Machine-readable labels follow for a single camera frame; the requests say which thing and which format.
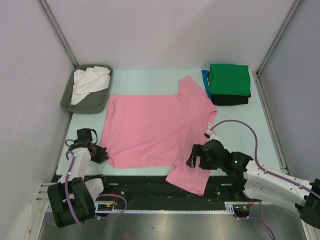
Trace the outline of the pink t shirt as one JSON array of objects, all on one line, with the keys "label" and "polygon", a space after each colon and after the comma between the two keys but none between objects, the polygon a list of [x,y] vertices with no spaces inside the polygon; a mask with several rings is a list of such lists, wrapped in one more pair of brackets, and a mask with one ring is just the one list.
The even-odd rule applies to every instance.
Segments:
[{"label": "pink t shirt", "polygon": [[187,160],[218,111],[191,76],[179,81],[179,91],[165,95],[112,94],[100,137],[109,164],[118,169],[170,166],[166,181],[203,195],[210,171],[191,168]]}]

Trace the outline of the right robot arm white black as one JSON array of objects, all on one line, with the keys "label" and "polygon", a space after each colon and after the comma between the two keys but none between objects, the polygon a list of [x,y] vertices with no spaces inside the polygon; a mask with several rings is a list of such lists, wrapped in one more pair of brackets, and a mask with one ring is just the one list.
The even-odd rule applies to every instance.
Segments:
[{"label": "right robot arm white black", "polygon": [[320,180],[313,182],[274,172],[249,155],[229,152],[218,140],[195,144],[186,165],[194,169],[221,169],[233,179],[231,196],[245,197],[285,208],[314,228],[320,227]]}]

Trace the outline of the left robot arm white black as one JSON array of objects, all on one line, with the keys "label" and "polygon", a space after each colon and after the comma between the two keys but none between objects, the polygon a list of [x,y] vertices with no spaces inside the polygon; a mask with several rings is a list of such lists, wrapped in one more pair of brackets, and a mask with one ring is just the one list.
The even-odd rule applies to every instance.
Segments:
[{"label": "left robot arm white black", "polygon": [[68,146],[65,154],[68,169],[58,182],[47,190],[55,224],[59,228],[69,225],[83,225],[95,216],[94,200],[105,200],[110,196],[111,188],[103,183],[103,177],[85,181],[85,172],[89,162],[102,164],[109,159],[107,149],[93,141],[94,129],[77,130],[77,139]]}]

